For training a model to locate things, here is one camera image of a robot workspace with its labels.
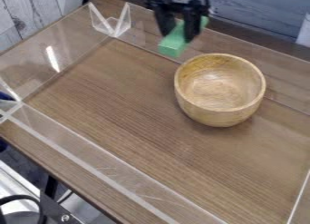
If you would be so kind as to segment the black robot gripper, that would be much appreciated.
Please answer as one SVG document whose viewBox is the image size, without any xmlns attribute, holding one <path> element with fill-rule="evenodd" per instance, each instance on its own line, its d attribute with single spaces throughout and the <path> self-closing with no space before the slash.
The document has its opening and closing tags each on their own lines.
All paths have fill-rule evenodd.
<svg viewBox="0 0 310 224">
<path fill-rule="evenodd" d="M 146 0 L 146 5 L 147 8 L 154 9 L 158 26 L 163 36 L 172 33 L 176 28 L 176 15 L 173 12 L 184 12 L 185 38 L 190 43 L 201 33 L 201 17 L 204 15 L 210 15 L 210 0 Z"/>
</svg>

